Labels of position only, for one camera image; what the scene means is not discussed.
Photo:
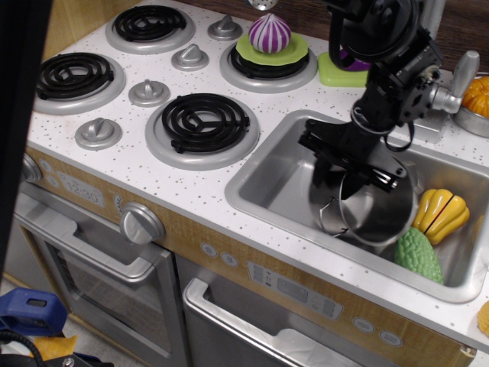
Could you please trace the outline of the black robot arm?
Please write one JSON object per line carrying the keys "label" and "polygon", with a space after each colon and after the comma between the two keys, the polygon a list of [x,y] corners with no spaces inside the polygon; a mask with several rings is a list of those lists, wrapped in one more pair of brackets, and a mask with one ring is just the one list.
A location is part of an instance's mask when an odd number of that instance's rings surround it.
{"label": "black robot arm", "polygon": [[380,146],[395,127],[423,117],[432,106],[442,53],[420,24],[418,1],[328,1],[332,16],[329,56],[344,70],[356,60],[368,63],[363,96],[351,108],[351,121],[335,124],[310,119],[299,143],[313,151],[313,183],[345,170],[340,197],[347,199],[364,185],[390,192],[407,177],[391,156],[406,146]]}

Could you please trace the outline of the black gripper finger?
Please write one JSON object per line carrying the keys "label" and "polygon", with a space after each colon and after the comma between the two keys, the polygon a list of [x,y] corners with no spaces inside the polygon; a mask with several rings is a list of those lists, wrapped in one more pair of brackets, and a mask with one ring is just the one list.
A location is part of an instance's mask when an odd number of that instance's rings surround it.
{"label": "black gripper finger", "polygon": [[346,172],[340,187],[340,199],[347,200],[356,194],[362,187],[370,185],[371,179],[352,172]]}
{"label": "black gripper finger", "polygon": [[315,187],[334,187],[338,179],[338,172],[332,170],[332,164],[324,158],[317,158],[313,171],[313,185]]}

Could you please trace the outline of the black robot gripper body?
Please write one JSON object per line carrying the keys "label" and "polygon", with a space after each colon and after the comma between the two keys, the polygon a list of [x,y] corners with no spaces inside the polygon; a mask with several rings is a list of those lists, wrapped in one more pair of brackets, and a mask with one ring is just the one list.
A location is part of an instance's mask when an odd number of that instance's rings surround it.
{"label": "black robot gripper body", "polygon": [[395,107],[383,102],[359,99],[352,107],[351,121],[346,123],[306,121],[299,143],[346,172],[371,179],[371,184],[386,192],[406,177],[406,170],[390,154],[395,147],[382,145],[397,125]]}

